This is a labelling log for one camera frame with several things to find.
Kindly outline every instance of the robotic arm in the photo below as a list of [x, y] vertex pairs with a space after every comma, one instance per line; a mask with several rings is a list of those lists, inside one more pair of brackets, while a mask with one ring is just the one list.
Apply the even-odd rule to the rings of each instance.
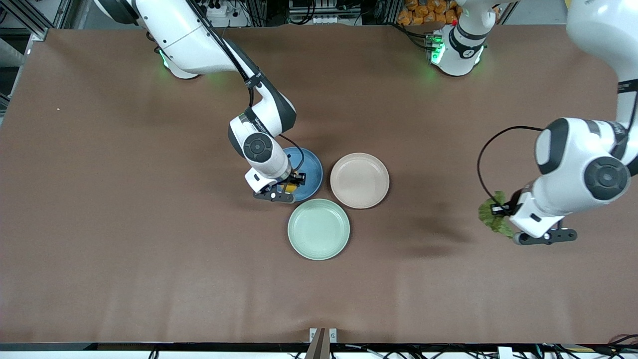
[[499, 0], [457, 0], [463, 14], [456, 25], [446, 25], [428, 38], [434, 47], [430, 62], [452, 76], [463, 76], [479, 63], [485, 40], [496, 23], [492, 7], [509, 3]]
[[[95, 3], [115, 21], [146, 28], [161, 48], [168, 69], [181, 79], [222, 71], [242, 74], [251, 92], [251, 103], [230, 122], [228, 139], [251, 166], [245, 179], [254, 197], [294, 202], [292, 194], [277, 192], [277, 184], [303, 185], [305, 175], [292, 171], [290, 160], [274, 140], [294, 126], [297, 117], [294, 107], [243, 50], [213, 31], [210, 22], [190, 1], [95, 0]], [[255, 105], [253, 89], [262, 96]]]
[[541, 132], [535, 146], [541, 176], [503, 206], [523, 231], [514, 238], [518, 244], [534, 243], [533, 238], [559, 241], [551, 229], [555, 223], [615, 201], [638, 173], [638, 3], [573, 0], [567, 33], [616, 72], [616, 121], [561, 118]]

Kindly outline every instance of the plate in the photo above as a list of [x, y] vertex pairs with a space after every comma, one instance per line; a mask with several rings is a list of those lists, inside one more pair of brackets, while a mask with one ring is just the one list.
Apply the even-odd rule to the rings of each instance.
[[383, 162], [367, 153], [351, 153], [338, 160], [330, 174], [332, 193], [348, 207], [376, 206], [390, 188], [390, 174]]
[[327, 199], [304, 202], [290, 216], [288, 239], [308, 259], [323, 261], [339, 254], [348, 243], [350, 221], [343, 208]]
[[[283, 151], [286, 155], [290, 155], [289, 159], [292, 168], [297, 167], [299, 161], [301, 161], [299, 149], [296, 147], [288, 147], [284, 148]], [[301, 151], [304, 152], [304, 163], [301, 164], [299, 172], [306, 174], [306, 184], [292, 192], [292, 194], [295, 195], [295, 202], [305, 201], [312, 197], [317, 190], [319, 190], [321, 182], [323, 181], [323, 167], [321, 166], [319, 158], [306, 148], [301, 148]]]

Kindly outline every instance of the light green plate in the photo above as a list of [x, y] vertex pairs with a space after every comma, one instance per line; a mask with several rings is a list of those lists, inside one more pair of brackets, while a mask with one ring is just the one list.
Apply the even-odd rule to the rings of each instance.
[[350, 221], [338, 204], [327, 199], [302, 203], [288, 221], [288, 238], [302, 256], [315, 261], [330, 259], [346, 247]]

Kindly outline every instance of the wire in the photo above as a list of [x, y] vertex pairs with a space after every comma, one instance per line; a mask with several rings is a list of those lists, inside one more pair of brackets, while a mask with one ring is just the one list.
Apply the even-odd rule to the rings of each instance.
[[[226, 56], [228, 56], [228, 58], [231, 60], [233, 65], [235, 65], [237, 72], [239, 72], [244, 82], [248, 81], [248, 74], [246, 74], [246, 71], [244, 71], [243, 67], [239, 64], [239, 61], [237, 60], [237, 58], [232, 54], [232, 52], [228, 48], [226, 41], [222, 39], [222, 37], [220, 37], [217, 34], [217, 32], [215, 32], [215, 27], [211, 24], [211, 21], [206, 16], [202, 15], [201, 9], [199, 8], [199, 6], [197, 6], [196, 3], [194, 3], [194, 1], [195, 0], [186, 0], [186, 2], [188, 3], [188, 6], [191, 7], [191, 10], [193, 10], [193, 12], [195, 13], [195, 16], [197, 16], [197, 19], [206, 28], [207, 32], [210, 34], [210, 36], [212, 36], [213, 40], [215, 40], [215, 42], [219, 45], [219, 47], [221, 47], [221, 50], [226, 54]], [[253, 93], [254, 91], [253, 91], [253, 88], [251, 87], [247, 87], [247, 88], [248, 88], [248, 95], [249, 95], [248, 107], [252, 107], [253, 102], [255, 101], [255, 96]]]
[[[533, 131], [538, 131], [541, 132], [543, 129], [539, 128], [539, 127], [532, 127], [532, 126], [512, 126], [512, 127], [508, 127], [500, 132], [498, 132], [496, 135], [492, 136], [492, 138], [490, 138], [489, 140], [487, 140], [487, 142], [483, 145], [483, 148], [480, 149], [480, 152], [478, 153], [478, 159], [477, 159], [477, 174], [478, 174], [478, 180], [480, 181], [480, 185], [481, 187], [483, 187], [483, 190], [485, 191], [485, 193], [487, 193], [487, 195], [489, 196], [489, 198], [494, 201], [494, 203], [496, 203], [497, 205], [501, 206], [503, 208], [503, 204], [499, 203], [496, 198], [494, 198], [494, 196], [492, 195], [492, 193], [487, 189], [487, 186], [485, 186], [485, 182], [483, 181], [483, 176], [480, 173], [480, 160], [483, 157], [483, 152], [485, 152], [486, 148], [489, 146], [490, 143], [492, 143], [492, 141], [494, 141], [498, 136], [504, 134], [505, 132], [511, 131], [511, 130], [533, 130]], [[510, 212], [510, 210], [506, 210], [505, 208], [503, 208], [503, 211], [505, 212], [505, 214], [507, 214], [508, 216], [513, 215], [512, 212]]]
[[158, 346], [154, 346], [153, 350], [151, 350], [151, 352], [149, 353], [149, 359], [158, 359], [160, 357], [160, 349], [158, 348]]
[[631, 338], [638, 338], [638, 334], [626, 335], [626, 336], [624, 336], [624, 337], [622, 337], [622, 338], [620, 338], [618, 340], [614, 340], [613, 342], [607, 343], [607, 345], [608, 346], [613, 346], [613, 345], [616, 345], [616, 344], [620, 344], [620, 343], [622, 343], [622, 342], [624, 342], [624, 341], [626, 341], [628, 339], [631, 339]]
[[638, 92], [635, 93], [634, 95], [634, 108], [632, 109], [632, 117], [629, 120], [629, 127], [627, 128], [627, 130], [631, 130], [632, 126], [634, 125], [634, 120], [636, 117], [636, 106], [638, 105]]
[[253, 27], [256, 27], [255, 24], [258, 24], [259, 22], [256, 20], [261, 20], [263, 22], [266, 22], [266, 19], [262, 19], [259, 16], [255, 17], [253, 16], [253, 14], [248, 11], [248, 8], [246, 7], [246, 4], [244, 4], [242, 1], [239, 2], [239, 6], [241, 6], [241, 8], [244, 10], [244, 12], [246, 13], [246, 15], [250, 16], [251, 21], [253, 22]]
[[416, 38], [426, 38], [425, 35], [423, 34], [417, 34], [417, 33], [413, 33], [411, 31], [408, 31], [404, 26], [399, 26], [393, 22], [384, 22], [382, 25], [390, 25], [392, 27], [394, 27], [395, 29], [399, 30], [400, 32], [408, 35], [408, 36], [414, 36]]
[[561, 349], [562, 351], [566, 352], [567, 355], [571, 356], [574, 359], [580, 359], [578, 356], [576, 356], [575, 354], [572, 353], [571, 350], [565, 348], [564, 346], [562, 346], [561, 344], [556, 344], [556, 347]]
[[424, 46], [418, 42], [416, 42], [416, 40], [414, 40], [413, 38], [420, 38], [420, 39], [425, 39], [426, 36], [423, 34], [417, 34], [417, 33], [413, 33], [411, 31], [408, 31], [405, 29], [405, 27], [403, 26], [399, 26], [393, 22], [384, 22], [383, 25], [390, 25], [392, 27], [394, 27], [395, 29], [399, 30], [400, 32], [404, 33], [409, 39], [410, 41], [416, 45], [418, 48], [420, 49], [424, 49], [424, 50], [434, 50], [435, 48], [432, 46]]
[[372, 11], [374, 11], [375, 8], [372, 8], [364, 13], [359, 13], [359, 16], [357, 16], [357, 18], [355, 19], [355, 25], [357, 25], [357, 21], [359, 21], [359, 18], [367, 13], [371, 13]]
[[289, 20], [289, 23], [295, 24], [295, 25], [307, 24], [315, 16], [315, 10], [316, 10], [315, 0], [308, 0], [308, 11], [306, 12], [306, 16], [304, 16], [304, 19], [301, 20], [300, 22], [294, 22], [292, 20]]
[[392, 355], [392, 354], [398, 354], [401, 358], [403, 358], [403, 359], [407, 359], [407, 358], [405, 357], [405, 355], [403, 355], [403, 354], [399, 353], [398, 351], [391, 351], [390, 353], [387, 353], [387, 354], [383, 357], [383, 359], [390, 358], [390, 355]]
[[299, 165], [293, 170], [293, 171], [299, 171], [299, 169], [301, 168], [301, 165], [304, 164], [304, 159], [305, 159], [304, 152], [301, 150], [301, 147], [299, 147], [296, 143], [293, 142], [293, 140], [287, 138], [286, 136], [282, 134], [279, 134], [279, 136], [283, 138], [284, 140], [292, 143], [299, 150], [299, 153], [301, 153], [301, 161], [299, 162]]
[[367, 351], [368, 353], [371, 353], [371, 354], [374, 354], [374, 355], [378, 356], [379, 358], [383, 358], [383, 355], [381, 355], [381, 354], [377, 353], [377, 352], [376, 352], [376, 351], [374, 351], [374, 350], [368, 349], [368, 348], [364, 348], [364, 347], [356, 346], [356, 345], [353, 345], [353, 344], [345, 344], [345, 346], [346, 346], [346, 347], [350, 347], [350, 348], [357, 348], [357, 349], [365, 350], [365, 351]]

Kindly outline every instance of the green led light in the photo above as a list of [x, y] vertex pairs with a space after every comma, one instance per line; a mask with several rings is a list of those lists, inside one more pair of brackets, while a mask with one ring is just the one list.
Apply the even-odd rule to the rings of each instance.
[[164, 56], [164, 52], [160, 50], [159, 54], [161, 56], [161, 59], [164, 60], [164, 67], [168, 68], [168, 61], [166, 60], [166, 57]]
[[445, 44], [442, 43], [436, 50], [432, 52], [432, 63], [438, 64], [441, 62], [441, 57], [443, 57], [443, 53], [445, 52]]
[[485, 48], [484, 46], [481, 46], [481, 47], [480, 47], [480, 50], [479, 50], [479, 52], [478, 52], [478, 54], [477, 54], [477, 59], [476, 59], [476, 61], [474, 61], [474, 65], [476, 65], [477, 63], [479, 63], [479, 61], [480, 61], [480, 55], [481, 55], [481, 53], [483, 53], [483, 49], [484, 49], [484, 48]]

